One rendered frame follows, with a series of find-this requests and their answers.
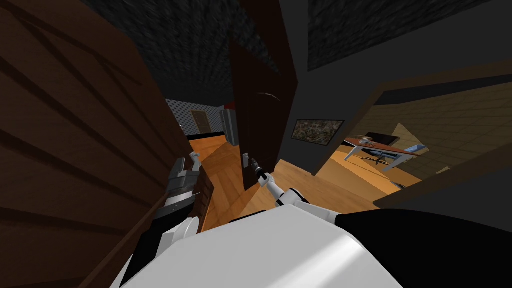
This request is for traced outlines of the dark brown door leaf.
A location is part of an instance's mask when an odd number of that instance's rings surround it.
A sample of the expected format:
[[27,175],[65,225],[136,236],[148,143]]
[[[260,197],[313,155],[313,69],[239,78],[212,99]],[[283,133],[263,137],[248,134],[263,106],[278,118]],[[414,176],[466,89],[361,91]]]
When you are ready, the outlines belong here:
[[252,158],[265,172],[275,170],[293,92],[282,76],[233,37],[229,38],[229,60],[240,157],[249,155],[249,166],[242,167],[243,185],[249,189],[258,182],[251,167]]

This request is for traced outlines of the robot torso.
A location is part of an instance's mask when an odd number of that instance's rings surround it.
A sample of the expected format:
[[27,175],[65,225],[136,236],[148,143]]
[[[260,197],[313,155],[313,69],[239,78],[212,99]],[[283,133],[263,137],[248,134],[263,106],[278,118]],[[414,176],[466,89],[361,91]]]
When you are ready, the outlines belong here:
[[296,202],[205,232],[188,218],[134,275],[130,256],[110,288],[403,288],[337,215]]

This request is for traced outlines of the grey refrigerator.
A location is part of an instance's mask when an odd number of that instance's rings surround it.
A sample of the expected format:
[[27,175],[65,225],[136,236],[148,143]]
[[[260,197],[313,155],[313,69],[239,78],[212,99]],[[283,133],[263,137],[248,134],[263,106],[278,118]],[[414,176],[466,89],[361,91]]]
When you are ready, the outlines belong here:
[[226,141],[234,147],[238,146],[239,137],[236,111],[233,109],[222,109],[220,110],[220,118]]

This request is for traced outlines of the framed wall picture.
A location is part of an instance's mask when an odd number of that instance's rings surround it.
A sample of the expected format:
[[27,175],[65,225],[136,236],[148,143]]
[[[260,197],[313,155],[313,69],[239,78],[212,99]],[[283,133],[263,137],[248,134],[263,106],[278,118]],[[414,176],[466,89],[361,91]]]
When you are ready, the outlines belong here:
[[311,144],[328,146],[344,122],[344,120],[298,119],[291,138]]

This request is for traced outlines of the red-topped desk with white legs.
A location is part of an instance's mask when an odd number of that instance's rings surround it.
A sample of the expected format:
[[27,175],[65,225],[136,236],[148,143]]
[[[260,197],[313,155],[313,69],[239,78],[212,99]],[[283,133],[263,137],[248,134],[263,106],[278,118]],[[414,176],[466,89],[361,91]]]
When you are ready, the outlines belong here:
[[381,163],[387,165],[383,171],[389,171],[413,157],[419,157],[417,152],[427,148],[422,144],[417,144],[403,150],[375,142],[371,137],[363,135],[360,135],[357,138],[346,138],[344,142],[353,146],[353,149],[345,157],[345,161],[359,151],[369,150],[371,155],[377,157],[377,159],[373,160],[375,164]]

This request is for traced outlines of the brown wooden dresser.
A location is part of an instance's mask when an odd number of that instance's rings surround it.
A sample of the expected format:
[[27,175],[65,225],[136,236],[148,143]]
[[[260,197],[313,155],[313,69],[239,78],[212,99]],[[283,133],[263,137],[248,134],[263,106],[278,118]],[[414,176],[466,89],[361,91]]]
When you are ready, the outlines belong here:
[[200,167],[200,176],[198,179],[198,183],[194,190],[195,193],[198,193],[195,199],[194,213],[195,216],[198,217],[199,219],[199,233],[204,229],[214,189],[215,187],[212,181],[210,180],[210,177],[205,169],[205,166],[202,165]]

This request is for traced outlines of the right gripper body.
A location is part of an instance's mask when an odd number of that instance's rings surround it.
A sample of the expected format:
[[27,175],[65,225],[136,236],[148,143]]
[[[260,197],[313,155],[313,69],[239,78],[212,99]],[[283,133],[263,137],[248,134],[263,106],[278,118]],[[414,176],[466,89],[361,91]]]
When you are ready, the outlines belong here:
[[256,174],[256,178],[257,178],[258,181],[260,179],[262,179],[263,181],[266,181],[268,179],[267,172],[265,172],[265,170],[263,170],[260,167],[260,165],[258,164],[258,162],[254,158],[251,159],[251,167],[254,170],[254,172]]

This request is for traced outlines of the brown panelled door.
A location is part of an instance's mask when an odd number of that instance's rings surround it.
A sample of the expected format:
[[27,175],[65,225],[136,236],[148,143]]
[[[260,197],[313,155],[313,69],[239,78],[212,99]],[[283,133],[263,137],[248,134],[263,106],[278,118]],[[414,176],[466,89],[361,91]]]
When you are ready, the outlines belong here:
[[191,110],[191,115],[196,123],[199,134],[212,133],[211,125],[208,119],[207,112],[204,110]]

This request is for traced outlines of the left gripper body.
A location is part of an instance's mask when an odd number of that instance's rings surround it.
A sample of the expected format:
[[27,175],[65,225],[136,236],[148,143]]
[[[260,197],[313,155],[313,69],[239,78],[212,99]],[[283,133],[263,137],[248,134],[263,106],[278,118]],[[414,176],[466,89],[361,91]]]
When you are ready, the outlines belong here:
[[168,177],[166,192],[168,198],[192,192],[198,182],[199,172],[193,170],[172,170]]

